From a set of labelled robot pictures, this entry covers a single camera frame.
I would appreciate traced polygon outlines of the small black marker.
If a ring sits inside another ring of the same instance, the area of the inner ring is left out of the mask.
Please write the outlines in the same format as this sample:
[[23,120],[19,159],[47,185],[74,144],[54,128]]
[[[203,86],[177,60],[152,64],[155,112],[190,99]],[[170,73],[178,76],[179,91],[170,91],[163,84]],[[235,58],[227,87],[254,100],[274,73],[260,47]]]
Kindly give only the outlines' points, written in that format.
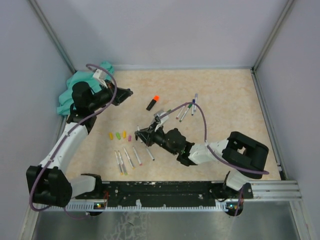
[[151,151],[149,150],[149,148],[148,148],[148,147],[145,147],[145,149],[146,149],[148,155],[150,156],[151,160],[154,161],[155,158],[154,158],[153,154],[151,153]]

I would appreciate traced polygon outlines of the yellow cap marker pen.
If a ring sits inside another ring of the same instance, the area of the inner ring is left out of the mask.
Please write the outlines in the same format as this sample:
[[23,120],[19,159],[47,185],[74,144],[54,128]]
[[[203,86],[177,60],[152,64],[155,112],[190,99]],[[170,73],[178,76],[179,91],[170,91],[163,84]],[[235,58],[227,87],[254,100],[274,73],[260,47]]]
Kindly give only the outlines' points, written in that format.
[[132,169],[135,169],[135,165],[134,165],[134,163],[132,162],[132,159],[130,158],[130,155],[129,155],[127,149],[126,149],[125,147],[123,147],[123,150],[124,150],[124,153],[125,153],[125,155],[126,155],[126,157],[127,157],[127,160],[128,160],[128,162],[129,162],[131,168],[132,168]]

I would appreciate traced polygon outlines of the black orange highlighter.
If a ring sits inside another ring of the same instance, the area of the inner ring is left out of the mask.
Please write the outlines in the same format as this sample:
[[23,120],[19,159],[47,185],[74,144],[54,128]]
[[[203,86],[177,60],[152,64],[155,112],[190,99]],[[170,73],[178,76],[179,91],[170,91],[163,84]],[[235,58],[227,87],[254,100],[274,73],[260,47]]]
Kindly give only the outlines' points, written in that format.
[[153,99],[150,101],[150,103],[148,104],[148,106],[146,107],[146,110],[147,111],[150,111],[153,107],[154,107],[154,105],[157,103],[157,101],[159,100],[159,96],[158,95],[155,95],[154,97],[153,97]]

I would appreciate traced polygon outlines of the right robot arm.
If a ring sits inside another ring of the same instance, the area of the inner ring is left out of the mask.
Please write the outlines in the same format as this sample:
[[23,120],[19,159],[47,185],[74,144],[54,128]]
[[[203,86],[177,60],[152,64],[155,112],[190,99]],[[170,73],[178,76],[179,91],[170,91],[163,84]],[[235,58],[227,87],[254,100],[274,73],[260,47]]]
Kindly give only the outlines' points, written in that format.
[[177,128],[164,132],[162,126],[157,128],[154,124],[137,130],[134,135],[147,147],[156,144],[177,156],[176,160],[187,167],[217,161],[231,167],[223,185],[223,192],[229,198],[235,198],[247,182],[269,174],[265,170],[269,148],[238,131],[211,143],[189,142]]

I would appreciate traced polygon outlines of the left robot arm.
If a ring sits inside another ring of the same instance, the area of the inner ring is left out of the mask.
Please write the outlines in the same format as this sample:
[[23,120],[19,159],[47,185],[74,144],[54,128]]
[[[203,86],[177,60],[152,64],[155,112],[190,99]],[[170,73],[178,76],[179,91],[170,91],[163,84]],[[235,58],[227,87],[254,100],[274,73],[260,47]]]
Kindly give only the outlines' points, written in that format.
[[97,93],[84,81],[72,87],[73,103],[62,135],[46,158],[26,171],[32,210],[37,210],[35,204],[43,204],[45,208],[64,208],[72,198],[82,194],[95,199],[103,195],[104,186],[99,175],[83,173],[68,180],[66,171],[77,149],[93,129],[97,115],[111,104],[120,105],[131,95],[133,92],[129,88],[117,87],[111,81],[107,81]]

